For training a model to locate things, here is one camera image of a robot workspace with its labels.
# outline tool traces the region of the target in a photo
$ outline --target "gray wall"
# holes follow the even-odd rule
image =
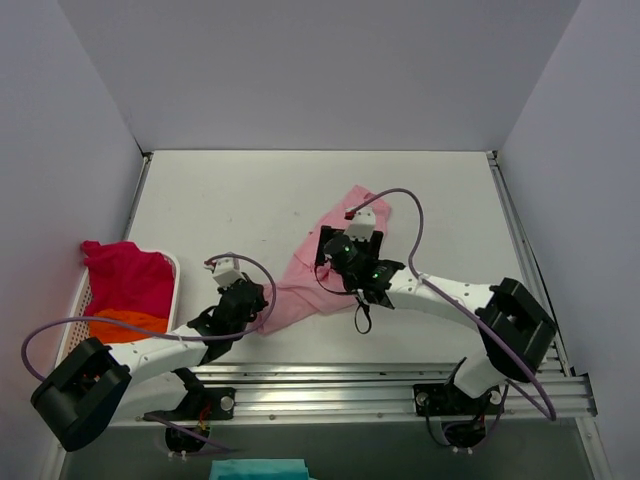
[[[240,450],[234,458],[304,458],[318,480],[592,478],[572,421],[503,421],[495,437],[471,456],[435,445],[422,422],[216,425],[213,431],[212,438]],[[208,478],[216,457],[169,460],[163,435],[161,427],[110,428],[91,445],[67,455],[61,480],[85,480],[89,470],[92,480]]]
[[[503,145],[578,0],[60,0],[144,149]]]
[[[640,3],[583,0],[501,160],[615,471],[640,478]]]
[[[122,232],[141,166],[117,108],[53,0],[0,14],[0,478],[36,478],[50,434],[20,362],[34,327],[68,313],[78,243]],[[50,367],[60,332],[31,356]]]

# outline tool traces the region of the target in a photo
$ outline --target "white enclosure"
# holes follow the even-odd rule
[[[430,273],[517,278],[536,267],[518,265],[512,238],[521,262],[533,250],[569,361],[594,388],[599,431],[579,424],[580,433],[601,434],[614,478],[640,478],[640,422],[630,416],[640,338],[637,1],[9,0],[1,12],[0,477],[37,478],[60,457],[29,405],[36,382],[19,347],[69,311],[82,240],[121,239],[131,216],[130,239],[179,257],[185,321],[215,299],[200,269],[207,255],[242,251],[278,277],[306,229],[360,183],[416,190],[428,222],[417,266]],[[229,149],[243,151],[175,151]],[[486,150],[501,152],[526,235],[498,200],[504,185],[490,188]],[[143,151],[158,153],[134,202]],[[331,175],[337,166],[343,174]],[[282,182],[285,169],[304,180]],[[232,179],[225,189],[220,177]],[[242,201],[223,208],[228,197]],[[383,252],[404,260],[415,211],[389,200]],[[263,214],[250,223],[254,208]],[[433,361],[455,361],[477,342],[418,317],[385,312],[364,338],[350,313],[313,318],[247,338],[228,359],[412,362],[422,322]],[[454,330],[455,342],[436,340]],[[43,372],[60,333],[31,348]],[[320,335],[335,338],[309,340]],[[293,340],[299,348],[281,348]],[[385,350],[391,341],[413,348]],[[597,445],[583,447],[592,461]],[[611,478],[607,468],[593,474]]]

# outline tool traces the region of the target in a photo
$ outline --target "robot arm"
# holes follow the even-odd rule
[[[236,261],[223,259],[210,268],[221,294],[217,306],[165,338],[114,345],[103,345],[97,338],[84,340],[38,386],[31,403],[65,450],[78,450],[95,440],[131,386],[224,355],[235,338],[214,337],[241,336],[267,306],[263,287],[241,274]]]
[[[355,214],[347,211],[346,218],[351,223],[344,231],[322,228],[317,266],[328,260],[331,268],[341,275],[345,290],[369,304],[435,314],[481,335],[484,349],[464,358],[449,379],[447,387],[451,398],[478,399],[506,379],[529,381],[501,347],[422,280],[428,280],[458,304],[475,312],[535,373],[545,359],[557,328],[520,282],[505,278],[497,286],[475,285],[424,273],[416,278],[404,264],[378,259],[382,233],[374,231],[372,209],[365,207]]]

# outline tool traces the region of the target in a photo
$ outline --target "purple cable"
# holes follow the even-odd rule
[[[25,368],[27,369],[27,371],[33,375],[35,378],[37,378],[38,380],[40,380],[41,382],[45,380],[45,377],[43,375],[41,375],[38,371],[36,371],[36,369],[33,367],[33,365],[31,365],[31,362],[29,361],[29,357],[27,355],[27,348],[29,346],[29,342],[31,342],[31,340],[33,340],[33,337],[35,337],[36,335],[38,335],[40,332],[43,332],[44,330],[48,330],[49,328],[52,327],[56,327],[58,325],[64,325],[66,323],[74,323],[74,322],[101,322],[101,323],[109,323],[111,325],[117,325],[119,327],[123,327],[123,328],[127,328],[129,330],[133,330],[134,332],[138,332],[138,333],[142,333],[145,335],[148,335],[150,337],[156,337],[156,338],[164,338],[166,340],[177,340],[177,341],[181,341],[181,342],[208,342],[208,341],[220,341],[220,340],[235,340],[238,338],[242,338],[245,335],[251,333],[251,332],[255,332],[256,330],[258,330],[260,327],[262,327],[265,322],[267,321],[267,319],[269,318],[269,316],[271,315],[271,312],[273,311],[273,307],[276,303],[276,282],[273,279],[273,277],[271,276],[271,274],[267,271],[266,268],[264,268],[260,263],[256,262],[255,260],[249,258],[249,257],[245,257],[244,255],[237,255],[235,253],[224,253],[221,255],[215,255],[213,257],[211,257],[209,260],[207,260],[205,262],[205,264],[210,264],[211,262],[218,260],[220,258],[237,258],[238,260],[244,260],[245,262],[249,262],[253,265],[255,265],[256,267],[258,267],[260,270],[262,270],[262,273],[264,273],[267,277],[267,279],[269,280],[269,283],[272,286],[272,293],[271,293],[271,303],[269,304],[269,308],[267,309],[267,311],[264,313],[264,315],[262,315],[262,318],[251,328],[245,330],[244,332],[238,332],[238,333],[232,333],[229,335],[210,335],[210,336],[206,336],[206,337],[180,337],[178,335],[173,335],[171,333],[158,333],[158,332],[152,332],[151,330],[145,330],[144,328],[140,328],[140,327],[135,327],[133,325],[129,325],[128,323],[124,323],[118,320],[112,320],[110,318],[102,318],[102,317],[70,317],[70,318],[64,318],[62,320],[55,320],[53,322],[49,322],[46,323],[38,328],[36,328],[35,330],[33,330],[31,333],[29,333],[29,335],[26,336],[26,338],[24,339],[24,341],[22,342],[22,347],[20,348],[20,356],[22,357],[22,363],[24,364]]]
[[[480,330],[482,330],[491,340],[494,341],[494,343],[496,345],[498,345],[507,354],[507,356],[518,366],[518,368],[520,368],[520,370],[522,370],[522,372],[526,375],[527,379],[536,388],[536,390],[540,394],[540,397],[542,398],[542,400],[544,401],[545,405],[547,406],[547,409],[545,410],[542,407],[542,405],[540,405],[538,402],[536,402],[530,395],[525,394],[524,395],[525,398],[527,400],[529,400],[533,406],[535,406],[538,410],[540,410],[540,412],[545,417],[547,417],[549,420],[551,420],[551,421],[556,420],[556,418],[557,418],[556,409],[554,408],[553,403],[551,402],[551,398],[549,398],[549,395],[544,390],[544,387],[542,386],[542,384],[538,381],[538,379],[536,379],[535,374],[520,359],[520,357],[518,357],[518,355],[509,347],[509,345],[507,345],[504,342],[504,340],[502,340],[498,336],[498,334],[496,334],[493,330],[491,330],[491,328],[489,328],[473,312],[471,312],[464,305],[461,305],[458,301],[456,301],[453,297],[451,297],[449,294],[447,294],[447,292],[445,292],[444,290],[439,288],[437,285],[433,284],[432,282],[430,282],[426,278],[421,277],[420,273],[418,273],[418,271],[416,270],[415,266],[413,265],[413,257],[415,256],[416,251],[418,250],[418,247],[420,246],[420,241],[422,240],[422,233],[424,231],[424,211],[422,210],[422,205],[420,204],[420,200],[418,199],[418,197],[412,191],[407,190],[406,188],[390,188],[388,190],[385,190],[383,192],[380,192],[380,193],[372,196],[371,198],[369,198],[365,202],[361,203],[360,205],[358,205],[357,207],[355,207],[351,211],[352,212],[357,212],[361,208],[366,207],[367,205],[369,205],[371,202],[374,202],[378,198],[384,197],[385,195],[388,195],[390,193],[405,193],[405,194],[409,195],[413,199],[413,201],[416,204],[416,207],[418,207],[418,216],[419,216],[418,235],[416,237],[415,243],[413,244],[413,248],[411,248],[411,252],[409,253],[409,259],[407,261],[407,263],[409,264],[409,270],[411,270],[411,273],[413,274],[413,276],[416,277],[416,279],[420,280],[420,282],[422,282],[424,285],[429,287],[431,290],[436,292],[438,295],[440,295],[442,298],[444,298],[454,308],[456,308],[458,311],[460,311],[464,316],[466,316],[471,321],[473,321],[473,323],[475,323]],[[509,381],[509,383],[511,385],[513,385],[513,387],[516,390],[518,390],[520,393],[524,394],[524,391],[521,388],[518,388],[515,383],[513,383],[511,381]]]
[[[173,428],[174,430],[182,432],[182,433],[184,433],[186,435],[190,435],[193,438],[198,439],[201,442],[206,443],[207,445],[211,445],[212,447],[215,447],[215,448],[217,448],[219,450],[219,452],[214,452],[214,453],[231,453],[231,452],[233,452],[233,450],[231,448],[227,447],[226,445],[222,445],[221,443],[215,442],[215,441],[213,441],[213,440],[211,440],[211,439],[209,439],[209,438],[207,438],[207,437],[205,437],[203,435],[200,435],[200,434],[198,434],[196,432],[192,432],[191,430],[189,430],[186,427],[183,427],[182,425],[176,425],[175,423],[170,422],[168,420],[165,420],[164,418],[160,418],[157,415],[154,415],[152,413],[145,413],[142,418],[144,418],[146,420],[151,420],[151,421],[154,421],[154,422],[161,423],[161,424],[165,425],[166,427]]]
[[[498,414],[496,415],[496,418],[493,420],[493,423],[489,427],[489,430],[487,431],[487,433],[484,436],[484,438],[482,440],[480,440],[478,443],[476,443],[473,446],[473,449],[479,448],[482,445],[484,445],[487,442],[487,439],[491,436],[493,431],[498,426],[498,422],[500,421],[500,418],[502,418],[502,414],[504,413],[504,404],[507,401],[507,393],[508,392],[509,392],[509,384],[505,385],[504,392],[502,392],[502,398],[500,399],[500,404],[498,405]],[[444,435],[444,438],[445,438],[445,440],[447,440],[447,442],[449,441],[449,439],[447,438],[447,430],[449,430],[450,428],[452,428],[452,427],[454,427],[456,425],[461,425],[461,424],[465,424],[465,422],[449,423],[446,427],[444,427],[442,429],[442,435]]]

